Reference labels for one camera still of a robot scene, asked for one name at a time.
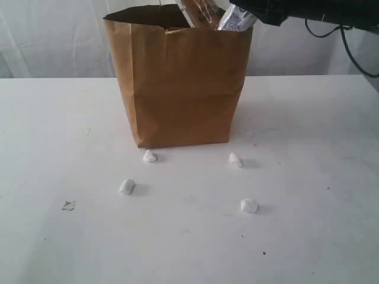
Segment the right robot arm black grey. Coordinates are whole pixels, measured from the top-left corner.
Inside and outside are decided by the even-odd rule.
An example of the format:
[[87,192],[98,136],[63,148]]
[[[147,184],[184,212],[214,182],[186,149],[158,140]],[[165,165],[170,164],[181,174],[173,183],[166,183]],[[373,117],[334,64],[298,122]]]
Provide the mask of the right robot arm black grey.
[[262,23],[280,26],[287,18],[344,25],[378,33],[378,0],[230,0]]

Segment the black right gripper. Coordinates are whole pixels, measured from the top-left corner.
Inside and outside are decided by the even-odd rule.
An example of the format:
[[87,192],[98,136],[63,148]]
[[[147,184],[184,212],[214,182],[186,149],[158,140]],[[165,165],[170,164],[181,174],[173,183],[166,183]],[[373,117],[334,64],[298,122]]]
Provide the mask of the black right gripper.
[[229,2],[250,12],[264,24],[280,26],[288,18],[290,2],[286,0],[230,0]]

